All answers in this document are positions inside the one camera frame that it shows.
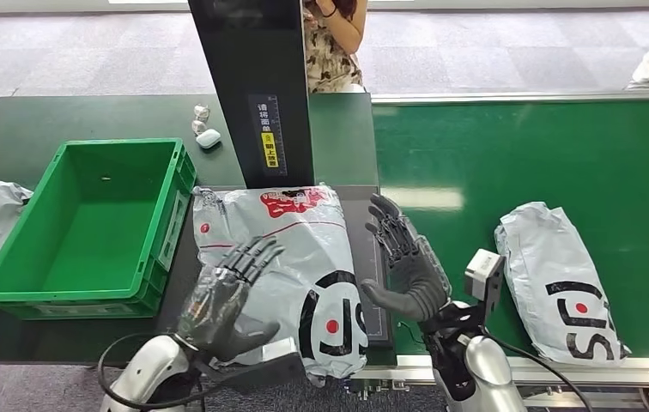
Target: red dot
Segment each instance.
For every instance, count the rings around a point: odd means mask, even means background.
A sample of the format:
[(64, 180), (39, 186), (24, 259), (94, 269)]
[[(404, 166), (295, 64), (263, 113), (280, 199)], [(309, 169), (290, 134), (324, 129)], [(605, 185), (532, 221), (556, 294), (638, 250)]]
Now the red dot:
[(330, 333), (337, 333), (340, 330), (340, 324), (336, 320), (330, 320), (327, 322), (327, 331)]

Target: grey carpet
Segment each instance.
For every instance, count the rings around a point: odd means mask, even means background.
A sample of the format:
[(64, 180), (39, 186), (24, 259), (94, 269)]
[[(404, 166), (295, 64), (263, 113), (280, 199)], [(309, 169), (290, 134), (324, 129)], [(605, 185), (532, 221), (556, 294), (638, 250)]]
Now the grey carpet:
[[(90, 412), (98, 410), (102, 392), (95, 372), (84, 367), (0, 366), (0, 412)], [(317, 389), (304, 380), (242, 396), (220, 392), (206, 400), (216, 411), (435, 411), (445, 410), (432, 386), (415, 387), (411, 393), (381, 392), (368, 401), (346, 393), (330, 382)], [(188, 410), (200, 410), (197, 404)]]
[[(649, 48), (649, 10), (373, 11), (358, 52), (374, 94), (617, 90)], [(0, 96), (203, 94), (187, 13), (0, 16)]]

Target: yellow label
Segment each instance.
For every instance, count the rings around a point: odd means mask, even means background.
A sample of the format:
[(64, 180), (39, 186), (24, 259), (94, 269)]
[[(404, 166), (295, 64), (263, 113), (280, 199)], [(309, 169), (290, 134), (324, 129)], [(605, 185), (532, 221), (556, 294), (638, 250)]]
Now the yellow label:
[(264, 162), (267, 167), (279, 167), (279, 157), (276, 155), (274, 133), (262, 133), (261, 143), (264, 145)]

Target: floral dress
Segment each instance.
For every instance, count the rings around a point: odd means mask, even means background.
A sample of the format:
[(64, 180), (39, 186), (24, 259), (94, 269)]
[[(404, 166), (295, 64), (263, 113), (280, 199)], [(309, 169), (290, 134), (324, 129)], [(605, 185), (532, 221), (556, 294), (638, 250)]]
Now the floral dress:
[(306, 82), (309, 93), (342, 91), (350, 84), (362, 86), (362, 71), (355, 55), (349, 55), (332, 37), (321, 13), (304, 22)]

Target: person's arm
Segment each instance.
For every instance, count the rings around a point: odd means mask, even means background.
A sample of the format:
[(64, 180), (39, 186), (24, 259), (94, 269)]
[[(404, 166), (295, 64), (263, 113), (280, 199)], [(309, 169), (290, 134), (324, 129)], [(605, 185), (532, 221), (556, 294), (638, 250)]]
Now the person's arm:
[(346, 19), (332, 0), (317, 0), (317, 5), (322, 11), (322, 15), (330, 15), (324, 19), (324, 24), (330, 29), (332, 37), (342, 47), (346, 53), (354, 54), (360, 48), (362, 36), (365, 33), (365, 11), (367, 9), (367, 0), (356, 0), (357, 6), (352, 20)]

